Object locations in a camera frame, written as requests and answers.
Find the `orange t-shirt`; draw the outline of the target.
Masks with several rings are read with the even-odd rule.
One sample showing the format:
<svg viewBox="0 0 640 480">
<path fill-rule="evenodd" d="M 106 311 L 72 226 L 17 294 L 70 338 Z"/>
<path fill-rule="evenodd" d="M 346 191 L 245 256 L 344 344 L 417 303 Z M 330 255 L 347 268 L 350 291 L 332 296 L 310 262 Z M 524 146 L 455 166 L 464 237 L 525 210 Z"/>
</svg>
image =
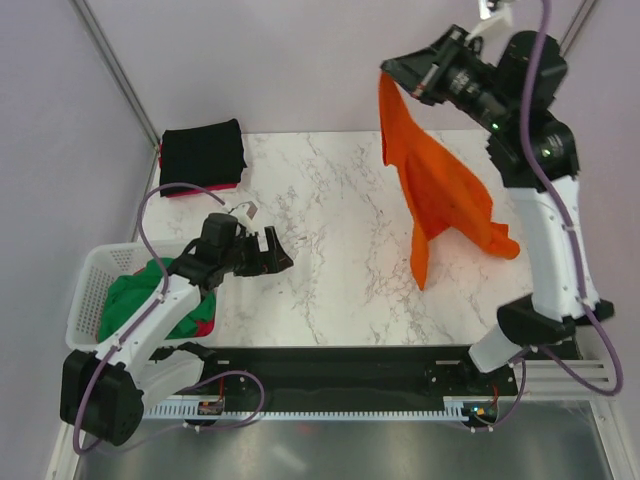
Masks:
<svg viewBox="0 0 640 480">
<path fill-rule="evenodd" d="M 382 160 L 396 168 L 413 220 L 409 265 L 419 289 L 429 275 L 430 242 L 449 228 L 483 252 L 515 259 L 520 245 L 493 221 L 493 199 L 476 175 L 412 118 L 391 76 L 378 83 Z"/>
</svg>

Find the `white plastic basket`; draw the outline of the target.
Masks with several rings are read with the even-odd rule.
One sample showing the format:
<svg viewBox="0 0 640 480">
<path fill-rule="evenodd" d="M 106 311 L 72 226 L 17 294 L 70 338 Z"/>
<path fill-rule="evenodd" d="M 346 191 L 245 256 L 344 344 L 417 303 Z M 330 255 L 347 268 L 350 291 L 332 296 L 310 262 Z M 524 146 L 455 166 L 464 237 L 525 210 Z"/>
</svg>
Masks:
<svg viewBox="0 0 640 480">
<path fill-rule="evenodd" d="M 67 319 L 66 344 L 71 350 L 91 351 L 98 344 L 108 290 L 121 276 L 141 273 L 157 264 L 142 243 L 98 246 L 87 255 Z"/>
</svg>

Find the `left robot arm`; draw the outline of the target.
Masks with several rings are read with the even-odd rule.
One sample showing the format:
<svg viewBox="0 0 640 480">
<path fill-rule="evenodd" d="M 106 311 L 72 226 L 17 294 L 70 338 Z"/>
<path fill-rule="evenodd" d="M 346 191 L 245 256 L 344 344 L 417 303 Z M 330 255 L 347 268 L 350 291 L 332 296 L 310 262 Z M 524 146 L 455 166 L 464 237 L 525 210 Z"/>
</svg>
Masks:
<svg viewBox="0 0 640 480">
<path fill-rule="evenodd" d="M 179 322 L 213 293 L 224 277 L 283 272 L 294 262 L 276 230 L 251 232 L 232 214 L 212 213 L 201 234 L 169 265 L 159 283 L 112 335 L 82 351 L 73 350 L 62 367 L 59 414 L 76 433 L 120 446 L 131 438 L 147 410 L 189 387 L 208 393 L 219 369 L 204 360 L 199 340 L 175 347 L 151 364 L 153 354 Z"/>
</svg>

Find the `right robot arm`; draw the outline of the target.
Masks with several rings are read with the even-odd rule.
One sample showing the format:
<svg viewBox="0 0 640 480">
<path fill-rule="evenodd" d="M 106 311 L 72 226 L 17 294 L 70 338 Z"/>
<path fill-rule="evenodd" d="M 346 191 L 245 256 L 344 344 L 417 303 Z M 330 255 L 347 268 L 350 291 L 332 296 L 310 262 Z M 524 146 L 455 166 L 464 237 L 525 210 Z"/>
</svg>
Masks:
<svg viewBox="0 0 640 480">
<path fill-rule="evenodd" d="M 466 35 L 453 25 L 380 68 L 421 103 L 451 102 L 488 132 L 486 150 L 526 235 L 532 293 L 498 308 L 497 326 L 469 347 L 457 371 L 460 386 L 477 394 L 523 348 L 561 342 L 615 309 L 597 293 L 582 251 L 575 138 L 549 110 L 568 70 L 557 40 L 517 32 L 491 65 L 481 59 L 482 40 Z"/>
</svg>

